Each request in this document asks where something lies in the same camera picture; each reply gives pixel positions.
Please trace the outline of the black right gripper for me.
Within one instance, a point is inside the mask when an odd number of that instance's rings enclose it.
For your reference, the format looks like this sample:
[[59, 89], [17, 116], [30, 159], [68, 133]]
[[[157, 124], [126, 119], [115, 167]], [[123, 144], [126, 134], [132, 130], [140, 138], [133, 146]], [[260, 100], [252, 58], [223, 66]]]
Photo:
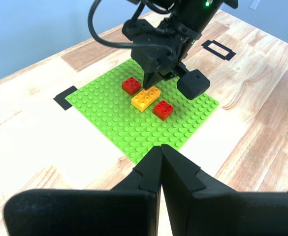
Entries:
[[135, 48], [131, 50], [131, 58], [144, 71], [143, 88], [148, 90], [160, 81], [160, 74], [184, 74], [177, 81], [177, 89], [188, 100], [202, 95], [209, 87], [209, 79], [199, 70], [188, 72], [182, 60], [189, 49], [201, 36], [201, 32], [186, 26], [173, 26], [174, 34], [169, 36], [172, 53], [160, 56], [159, 49]]

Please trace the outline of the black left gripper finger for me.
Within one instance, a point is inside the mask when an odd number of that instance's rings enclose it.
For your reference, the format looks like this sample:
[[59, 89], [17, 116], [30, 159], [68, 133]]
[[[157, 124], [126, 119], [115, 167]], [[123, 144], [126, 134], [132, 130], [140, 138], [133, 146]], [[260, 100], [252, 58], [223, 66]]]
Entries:
[[11, 236], [155, 236], [161, 147], [153, 147], [111, 190], [33, 189], [11, 197], [3, 216]]
[[238, 192], [169, 145], [162, 186], [175, 236], [288, 236], [288, 192]]

